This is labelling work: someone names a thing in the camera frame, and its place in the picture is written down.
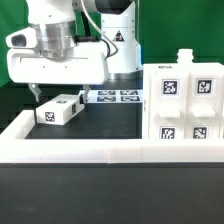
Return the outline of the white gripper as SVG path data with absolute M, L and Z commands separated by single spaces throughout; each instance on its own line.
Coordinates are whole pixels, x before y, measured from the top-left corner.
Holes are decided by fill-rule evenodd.
M 103 84 L 109 77 L 106 50 L 99 42 L 81 42 L 64 58 L 48 59 L 40 55 L 35 31 L 28 27 L 8 35 L 6 44 L 9 77 L 15 83 L 29 83 L 37 102 L 41 95 L 37 84 L 73 84 L 84 85 L 79 101 L 86 104 L 89 85 Z

